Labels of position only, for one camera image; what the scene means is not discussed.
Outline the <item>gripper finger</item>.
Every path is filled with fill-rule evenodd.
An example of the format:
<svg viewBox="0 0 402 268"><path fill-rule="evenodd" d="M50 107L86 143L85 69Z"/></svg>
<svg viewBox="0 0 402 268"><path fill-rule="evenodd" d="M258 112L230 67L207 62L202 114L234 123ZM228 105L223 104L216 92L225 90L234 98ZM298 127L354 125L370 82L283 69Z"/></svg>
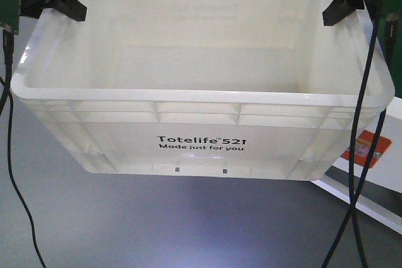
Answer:
<svg viewBox="0 0 402 268"><path fill-rule="evenodd" d="M358 9L364 9L363 0L333 0L322 12L323 25L334 26Z"/></svg>
<svg viewBox="0 0 402 268"><path fill-rule="evenodd" d="M79 0L44 0L42 7L55 9L78 22L84 22L86 19L87 7Z"/></svg>

